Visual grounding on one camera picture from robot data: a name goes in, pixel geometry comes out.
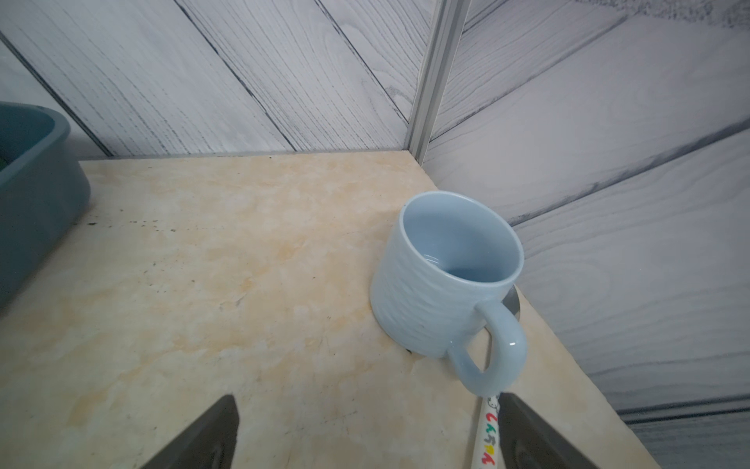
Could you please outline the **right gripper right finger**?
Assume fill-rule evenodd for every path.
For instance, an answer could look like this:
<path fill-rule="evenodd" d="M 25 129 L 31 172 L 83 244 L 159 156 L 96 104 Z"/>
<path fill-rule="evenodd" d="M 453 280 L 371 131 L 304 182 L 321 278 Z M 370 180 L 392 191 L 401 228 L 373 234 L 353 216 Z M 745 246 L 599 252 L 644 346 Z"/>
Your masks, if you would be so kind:
<path fill-rule="evenodd" d="M 587 468 L 597 466 L 521 398 L 499 396 L 500 449 L 507 468 Z"/>

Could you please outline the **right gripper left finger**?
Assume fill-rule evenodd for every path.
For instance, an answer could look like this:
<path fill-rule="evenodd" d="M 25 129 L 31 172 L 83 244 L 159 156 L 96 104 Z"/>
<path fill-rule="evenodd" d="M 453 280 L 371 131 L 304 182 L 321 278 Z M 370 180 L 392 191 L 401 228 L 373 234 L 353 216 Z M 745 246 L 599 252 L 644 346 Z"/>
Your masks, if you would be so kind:
<path fill-rule="evenodd" d="M 230 469 L 239 424 L 236 399 L 231 394 L 222 396 L 143 468 Z"/>

